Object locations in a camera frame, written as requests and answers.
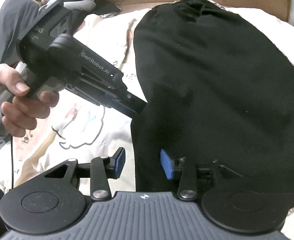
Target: white bedsheet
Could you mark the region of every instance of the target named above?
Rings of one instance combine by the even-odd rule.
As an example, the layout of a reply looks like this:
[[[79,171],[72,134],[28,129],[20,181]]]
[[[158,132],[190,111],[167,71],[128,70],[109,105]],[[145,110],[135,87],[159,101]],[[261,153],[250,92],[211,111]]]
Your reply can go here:
[[[85,27],[75,37],[119,67],[124,59],[129,23],[133,19],[136,20],[134,29],[148,10],[135,11],[103,20],[95,15],[88,16],[85,20]],[[240,14],[255,25],[294,65],[294,27],[260,9],[228,8],[228,10]],[[135,54],[132,45],[122,71],[124,72],[123,81],[128,86],[128,90],[145,99],[136,77]],[[126,164],[121,178],[117,181],[110,181],[111,190],[113,192],[116,190],[134,191],[135,166],[130,118],[114,109],[95,106],[65,90],[60,93],[60,97],[60,102],[56,108],[52,109],[50,117],[46,120],[39,120],[39,126],[35,131],[27,132],[26,138],[28,139],[24,139],[25,141],[15,139],[16,185],[68,158],[77,158],[80,163],[90,162],[94,157],[111,156],[118,147],[125,147]],[[60,136],[53,132],[52,126]],[[0,150],[0,185],[6,190],[11,185],[9,144]],[[79,189],[82,193],[89,194],[88,179],[82,179]],[[294,239],[294,214],[288,217],[283,232]]]

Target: cartoon drawing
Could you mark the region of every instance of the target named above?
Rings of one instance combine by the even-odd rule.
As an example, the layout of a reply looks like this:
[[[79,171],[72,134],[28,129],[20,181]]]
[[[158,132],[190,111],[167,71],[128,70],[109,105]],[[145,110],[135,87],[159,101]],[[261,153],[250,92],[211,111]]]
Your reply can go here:
[[[64,150],[92,145],[103,129],[104,116],[104,106],[96,106],[89,102],[74,103],[64,120],[53,126],[52,130],[60,137],[58,144]]]
[[[32,138],[32,137],[33,137],[32,131],[31,130],[26,130],[26,134],[25,134],[25,137],[22,140],[22,142],[29,143],[29,138]]]

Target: black circular pad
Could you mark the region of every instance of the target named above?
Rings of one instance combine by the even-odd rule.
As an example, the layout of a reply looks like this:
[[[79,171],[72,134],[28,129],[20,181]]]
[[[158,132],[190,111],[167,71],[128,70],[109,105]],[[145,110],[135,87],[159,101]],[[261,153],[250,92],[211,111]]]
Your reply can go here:
[[[283,194],[276,190],[261,192],[259,185],[243,179],[210,189],[202,197],[201,207],[216,225],[247,235],[279,230],[288,214]]]
[[[36,177],[4,195],[0,201],[0,215],[10,229],[41,235],[72,225],[85,207],[84,196],[70,183]]]
[[[44,213],[57,206],[59,198],[56,194],[46,191],[33,192],[23,198],[22,206],[34,213]]]

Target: black cable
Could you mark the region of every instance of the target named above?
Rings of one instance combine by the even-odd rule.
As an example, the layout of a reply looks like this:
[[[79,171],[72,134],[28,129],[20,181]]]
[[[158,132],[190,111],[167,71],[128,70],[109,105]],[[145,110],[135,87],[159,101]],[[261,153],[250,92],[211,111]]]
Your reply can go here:
[[[14,188],[14,156],[13,156],[13,137],[11,136],[11,155],[12,155],[12,189]]]

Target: black cloth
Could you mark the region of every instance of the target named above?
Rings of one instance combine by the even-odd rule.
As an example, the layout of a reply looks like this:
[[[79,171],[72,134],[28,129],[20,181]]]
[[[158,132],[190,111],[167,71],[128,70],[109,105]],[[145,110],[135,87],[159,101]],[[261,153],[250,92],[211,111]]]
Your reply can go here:
[[[0,9],[0,63],[19,61],[17,38],[35,20],[38,10],[32,0],[5,0]]]
[[[131,125],[137,191],[175,188],[164,149],[294,193],[294,66],[263,33],[209,1],[181,0],[144,16],[134,49],[148,101]]]

